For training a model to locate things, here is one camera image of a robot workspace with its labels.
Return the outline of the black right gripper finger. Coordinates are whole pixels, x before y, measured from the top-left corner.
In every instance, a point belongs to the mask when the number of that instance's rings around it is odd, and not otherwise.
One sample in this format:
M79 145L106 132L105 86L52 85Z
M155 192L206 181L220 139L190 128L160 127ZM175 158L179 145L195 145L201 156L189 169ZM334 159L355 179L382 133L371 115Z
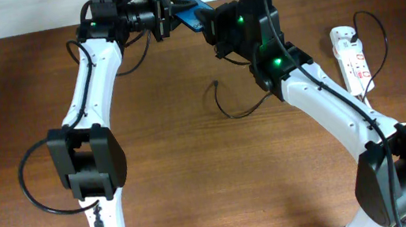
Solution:
M202 34L206 43L210 44L211 46L218 43L218 39L216 36L216 27L215 22L213 20L202 22Z
M217 10L216 9L197 9L195 10L195 16L197 20L202 24L202 26L211 25L216 19Z

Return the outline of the blue smartphone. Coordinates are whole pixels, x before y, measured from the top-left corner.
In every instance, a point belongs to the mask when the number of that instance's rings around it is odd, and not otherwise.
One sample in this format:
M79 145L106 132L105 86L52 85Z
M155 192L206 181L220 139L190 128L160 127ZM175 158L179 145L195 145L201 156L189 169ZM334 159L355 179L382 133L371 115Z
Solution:
M181 23L185 24L188 28L193 30L194 32L201 32L203 30L203 23L198 19L196 16L196 11L199 9L212 9L211 6L203 2L202 0L193 0L197 3L196 6L192 7L191 9L187 9L181 11L180 13L176 14L178 20Z

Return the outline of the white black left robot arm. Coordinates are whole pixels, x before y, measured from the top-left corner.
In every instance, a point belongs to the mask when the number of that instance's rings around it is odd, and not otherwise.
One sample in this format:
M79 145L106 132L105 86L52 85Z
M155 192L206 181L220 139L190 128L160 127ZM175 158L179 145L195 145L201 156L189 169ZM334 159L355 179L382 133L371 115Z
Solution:
M120 76L128 37L147 32L158 41L196 0L89 0L80 11L73 40L80 52L76 86L60 128L47 133L47 147L64 188L70 190L89 227L126 227L122 190L125 153L110 130L114 81Z

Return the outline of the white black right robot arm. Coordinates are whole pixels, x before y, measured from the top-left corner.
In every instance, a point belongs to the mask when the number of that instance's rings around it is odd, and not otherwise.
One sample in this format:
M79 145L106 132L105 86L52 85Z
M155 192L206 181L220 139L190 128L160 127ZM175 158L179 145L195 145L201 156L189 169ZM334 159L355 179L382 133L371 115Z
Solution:
M359 209L345 227L394 227L406 219L406 124L354 98L286 41L271 0L232 1L198 9L196 17L218 58L247 59L264 91L315 119L357 161Z

